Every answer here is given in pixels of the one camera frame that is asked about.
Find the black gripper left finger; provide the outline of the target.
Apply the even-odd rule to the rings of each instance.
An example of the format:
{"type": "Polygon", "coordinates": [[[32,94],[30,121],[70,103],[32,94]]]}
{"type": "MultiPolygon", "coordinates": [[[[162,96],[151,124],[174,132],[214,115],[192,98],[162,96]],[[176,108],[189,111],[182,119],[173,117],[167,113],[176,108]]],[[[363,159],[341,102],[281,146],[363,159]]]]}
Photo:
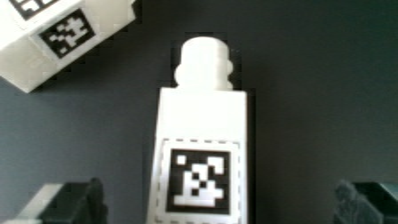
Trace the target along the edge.
{"type": "Polygon", "coordinates": [[[0,224],[109,224],[103,183],[45,184],[13,219],[0,224]]]}

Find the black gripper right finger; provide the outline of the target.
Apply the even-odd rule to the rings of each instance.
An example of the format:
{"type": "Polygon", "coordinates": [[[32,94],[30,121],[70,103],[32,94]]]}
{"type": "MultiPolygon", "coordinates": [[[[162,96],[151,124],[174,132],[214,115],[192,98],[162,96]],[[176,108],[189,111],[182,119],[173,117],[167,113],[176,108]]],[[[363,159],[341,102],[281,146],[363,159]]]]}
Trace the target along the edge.
{"type": "Polygon", "coordinates": [[[398,183],[343,180],[334,195],[333,224],[398,224],[398,183]]]}

